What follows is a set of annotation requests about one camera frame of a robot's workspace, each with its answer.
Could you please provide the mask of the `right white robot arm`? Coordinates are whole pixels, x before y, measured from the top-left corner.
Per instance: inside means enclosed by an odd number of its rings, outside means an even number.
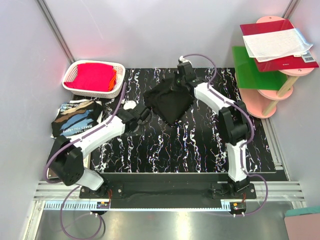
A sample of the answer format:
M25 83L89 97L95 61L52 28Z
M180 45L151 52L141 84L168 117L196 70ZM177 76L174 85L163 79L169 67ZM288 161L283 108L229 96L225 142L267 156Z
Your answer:
M173 88L187 90L218 115L219 136L227 148L228 181L237 191L247 187L250 180L245 153L248 136L254 130L245 103L233 101L213 89L203 78L196 76L192 64L187 60L180 61L177 65Z

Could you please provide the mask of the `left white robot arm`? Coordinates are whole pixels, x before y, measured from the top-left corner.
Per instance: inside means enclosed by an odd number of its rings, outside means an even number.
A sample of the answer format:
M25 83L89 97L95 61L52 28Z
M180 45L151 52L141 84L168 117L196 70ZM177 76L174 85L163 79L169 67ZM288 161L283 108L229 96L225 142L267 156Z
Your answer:
M120 108L100 124L73 138L64 135L57 137L46 168L52 170L66 186L80 185L99 191L105 180L96 171L85 167L83 159L105 142L134 133L150 112L142 103L130 109Z

